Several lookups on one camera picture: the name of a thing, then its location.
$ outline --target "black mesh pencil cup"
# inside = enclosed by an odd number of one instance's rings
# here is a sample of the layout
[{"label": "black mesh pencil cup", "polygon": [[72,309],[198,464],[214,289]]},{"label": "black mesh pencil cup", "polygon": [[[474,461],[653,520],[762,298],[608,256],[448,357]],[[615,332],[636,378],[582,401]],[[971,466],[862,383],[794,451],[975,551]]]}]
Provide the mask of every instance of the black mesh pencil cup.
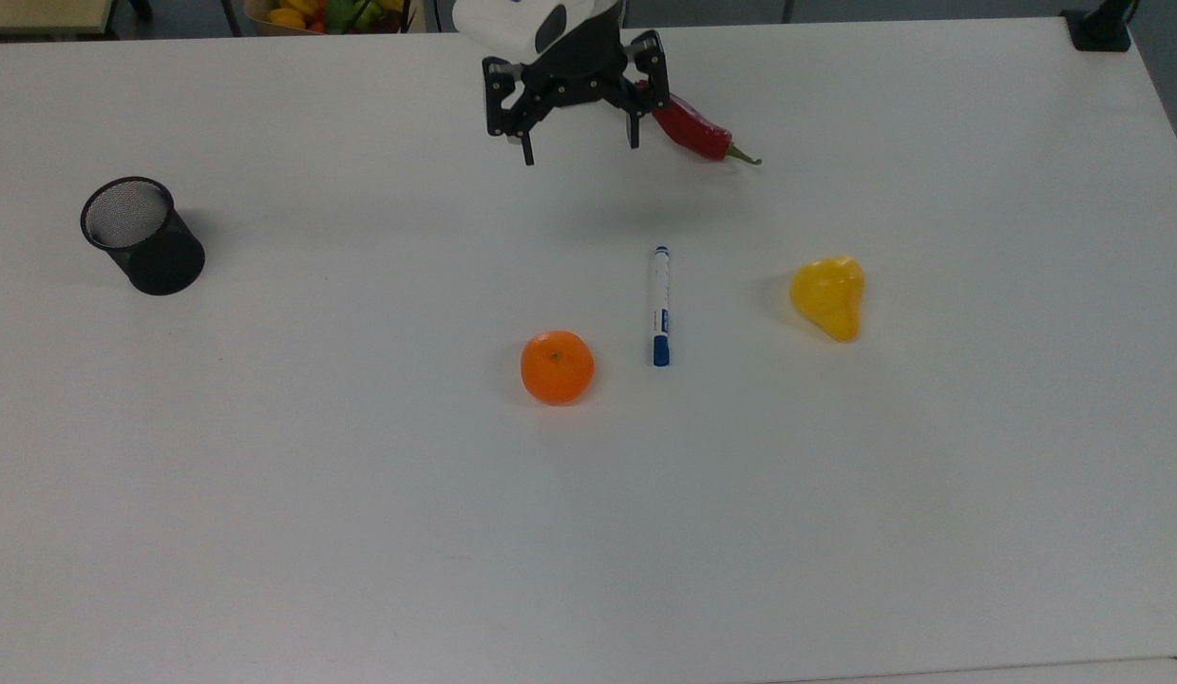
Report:
[{"label": "black mesh pencil cup", "polygon": [[81,233],[146,294],[174,294],[205,270],[205,247],[175,212],[169,191],[148,178],[99,187],[81,210]]}]

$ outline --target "whiteboard marker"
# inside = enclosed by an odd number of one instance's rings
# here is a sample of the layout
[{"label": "whiteboard marker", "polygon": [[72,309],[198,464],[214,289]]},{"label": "whiteboard marker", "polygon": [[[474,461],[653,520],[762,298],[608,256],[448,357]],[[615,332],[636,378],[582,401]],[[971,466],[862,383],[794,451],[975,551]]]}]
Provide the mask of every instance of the whiteboard marker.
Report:
[{"label": "whiteboard marker", "polygon": [[667,365],[667,247],[652,257],[652,364]]}]

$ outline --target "red chili pepper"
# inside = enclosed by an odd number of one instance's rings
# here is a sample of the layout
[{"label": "red chili pepper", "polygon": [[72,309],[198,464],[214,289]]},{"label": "red chili pepper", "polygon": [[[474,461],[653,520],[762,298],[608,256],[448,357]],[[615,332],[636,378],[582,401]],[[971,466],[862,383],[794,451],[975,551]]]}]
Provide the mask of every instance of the red chili pepper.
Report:
[{"label": "red chili pepper", "polygon": [[[645,87],[646,81],[637,84]],[[707,160],[724,160],[726,157],[736,157],[738,160],[749,161],[750,165],[759,165],[760,160],[753,160],[745,155],[731,142],[731,131],[714,126],[706,120],[706,117],[691,107],[680,97],[667,94],[671,102],[667,107],[653,109],[652,115],[660,122],[660,128],[667,133],[673,142],[681,147],[687,147]]]}]

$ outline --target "yellow pear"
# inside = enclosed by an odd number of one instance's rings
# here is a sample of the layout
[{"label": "yellow pear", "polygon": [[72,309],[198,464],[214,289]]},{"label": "yellow pear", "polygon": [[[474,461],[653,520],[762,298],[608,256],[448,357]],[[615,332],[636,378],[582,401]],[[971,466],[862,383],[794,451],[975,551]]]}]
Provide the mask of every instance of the yellow pear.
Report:
[{"label": "yellow pear", "polygon": [[859,303],[866,277],[850,255],[806,264],[791,279],[791,303],[829,337],[849,343],[858,337]]}]

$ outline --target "tangerine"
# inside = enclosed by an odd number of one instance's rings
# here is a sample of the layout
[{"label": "tangerine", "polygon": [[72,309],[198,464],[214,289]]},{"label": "tangerine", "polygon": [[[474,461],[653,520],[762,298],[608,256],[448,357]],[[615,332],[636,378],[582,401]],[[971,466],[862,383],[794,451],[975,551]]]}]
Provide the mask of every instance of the tangerine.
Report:
[{"label": "tangerine", "polygon": [[539,401],[566,404],[588,389],[597,361],[574,332],[550,330],[530,339],[519,354],[519,378]]}]

